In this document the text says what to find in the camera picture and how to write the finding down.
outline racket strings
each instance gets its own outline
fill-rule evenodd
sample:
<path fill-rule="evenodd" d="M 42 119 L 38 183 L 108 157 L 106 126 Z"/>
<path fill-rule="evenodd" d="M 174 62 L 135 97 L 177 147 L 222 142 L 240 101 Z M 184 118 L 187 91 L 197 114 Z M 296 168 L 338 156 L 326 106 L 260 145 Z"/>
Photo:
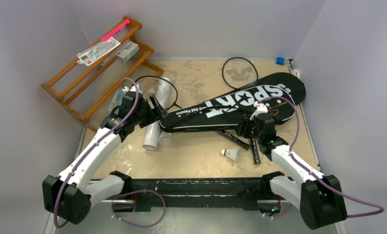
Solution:
<path fill-rule="evenodd" d="M 176 88 L 170 82 L 160 77 L 140 77 L 136 80 L 136 82 L 140 84 L 140 87 L 142 87 L 143 96 L 147 100 L 149 100 L 148 97 L 150 95 L 154 94 L 157 101 L 164 109 L 172 107 L 178 98 Z"/>
<path fill-rule="evenodd" d="M 252 63 L 244 58 L 228 59 L 222 69 L 225 82 L 236 89 L 255 86 L 258 73 Z"/>

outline badminton racket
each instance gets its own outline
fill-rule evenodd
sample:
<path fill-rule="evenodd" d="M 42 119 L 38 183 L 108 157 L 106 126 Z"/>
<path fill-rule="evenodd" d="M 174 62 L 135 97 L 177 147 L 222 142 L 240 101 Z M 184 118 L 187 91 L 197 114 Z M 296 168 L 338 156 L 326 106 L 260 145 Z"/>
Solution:
<path fill-rule="evenodd" d="M 179 97 L 178 91 L 168 79 L 157 76 L 142 76 L 135 80 L 135 82 L 139 84 L 140 90 L 145 97 L 154 94 L 156 99 L 160 100 L 160 105 L 162 108 L 166 110 L 170 109 L 172 106 L 181 108 L 181 106 L 176 104 Z M 239 146 L 245 149 L 249 149 L 248 144 L 227 133 L 226 131 L 221 130 L 216 132 L 238 144 Z"/>
<path fill-rule="evenodd" d="M 233 57 L 224 63 L 222 77 L 229 87 L 243 90 L 257 84 L 258 72 L 251 61 L 242 57 Z"/>

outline small box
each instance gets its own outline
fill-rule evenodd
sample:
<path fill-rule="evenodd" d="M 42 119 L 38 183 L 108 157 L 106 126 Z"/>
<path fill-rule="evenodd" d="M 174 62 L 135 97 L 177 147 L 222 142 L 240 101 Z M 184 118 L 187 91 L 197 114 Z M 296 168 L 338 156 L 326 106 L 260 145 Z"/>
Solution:
<path fill-rule="evenodd" d="M 129 41 L 121 50 L 116 53 L 116 56 L 122 61 L 127 62 L 137 51 L 139 51 L 139 45 Z"/>

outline white shuttlecock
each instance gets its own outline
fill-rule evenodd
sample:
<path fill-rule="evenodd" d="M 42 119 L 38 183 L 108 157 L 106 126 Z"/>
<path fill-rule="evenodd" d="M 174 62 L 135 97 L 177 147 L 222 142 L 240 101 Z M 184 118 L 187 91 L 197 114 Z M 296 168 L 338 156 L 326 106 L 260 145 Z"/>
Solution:
<path fill-rule="evenodd" d="M 231 149 L 231 150 L 222 150 L 221 154 L 227 156 L 232 161 L 236 162 L 238 160 L 239 149 Z"/>

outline racket handle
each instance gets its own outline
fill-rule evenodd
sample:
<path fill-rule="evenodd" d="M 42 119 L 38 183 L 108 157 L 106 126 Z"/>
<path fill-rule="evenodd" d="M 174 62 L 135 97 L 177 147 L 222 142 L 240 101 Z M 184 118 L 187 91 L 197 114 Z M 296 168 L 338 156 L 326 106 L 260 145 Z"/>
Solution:
<path fill-rule="evenodd" d="M 216 132 L 221 134 L 226 139 L 229 139 L 229 140 L 233 141 L 234 143 L 236 143 L 237 145 L 241 146 L 245 150 L 249 149 L 249 144 L 246 144 L 245 142 L 239 140 L 238 138 L 236 138 L 234 135 L 228 133 L 227 131 L 225 131 L 225 130 L 217 130 Z"/>
<path fill-rule="evenodd" d="M 254 158 L 254 164 L 255 165 L 261 164 L 261 159 L 259 158 L 259 152 L 258 152 L 258 144 L 254 138 L 251 139 L 251 152 Z"/>

